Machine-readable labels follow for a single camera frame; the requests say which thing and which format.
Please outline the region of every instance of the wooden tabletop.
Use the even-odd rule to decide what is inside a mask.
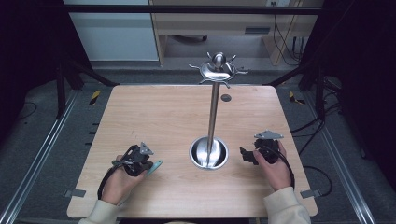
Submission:
[[[221,85],[219,95],[232,100],[219,100],[215,136],[225,142],[229,159],[214,171],[191,162],[191,143],[208,132],[211,92],[211,85],[115,87],[76,186],[87,192],[72,198],[67,215],[87,217],[111,161],[145,142],[154,151],[149,160],[163,165],[133,189],[120,217],[266,217],[262,198],[273,190],[239,148],[253,150],[254,134],[268,129],[285,136],[297,198],[314,216],[315,200],[300,195],[310,187],[273,87]]]

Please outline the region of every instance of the wall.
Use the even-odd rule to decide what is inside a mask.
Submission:
[[[147,0],[64,0],[65,4],[147,5]],[[70,13],[90,61],[158,61],[148,13]]]

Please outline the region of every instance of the round metal base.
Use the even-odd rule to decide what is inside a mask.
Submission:
[[[197,167],[205,170],[217,170],[228,160],[228,148],[221,139],[213,138],[209,158],[206,148],[207,136],[197,138],[190,146],[190,159]]]

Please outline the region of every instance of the human hand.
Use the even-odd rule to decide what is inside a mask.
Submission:
[[[122,155],[117,156],[117,161],[121,158]],[[118,168],[110,176],[103,188],[102,201],[118,205],[136,185],[143,181],[146,173],[147,171],[144,171],[139,176],[130,176],[123,167]]]
[[[279,145],[280,152],[286,158],[286,150],[283,148],[283,145],[280,141],[277,141]],[[262,154],[258,150],[253,151],[254,158],[259,163],[262,168],[262,172],[267,177],[268,182],[274,191],[290,187],[290,171],[288,166],[286,166],[285,162],[281,159],[277,159],[277,161],[273,164],[269,163],[265,160]]]

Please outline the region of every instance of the sleeve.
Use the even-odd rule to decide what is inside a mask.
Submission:
[[[111,203],[96,201],[95,207],[87,218],[83,218],[78,224],[112,224],[117,221],[119,208]]]
[[[292,187],[280,189],[264,198],[268,223],[311,223],[306,208],[301,205]]]

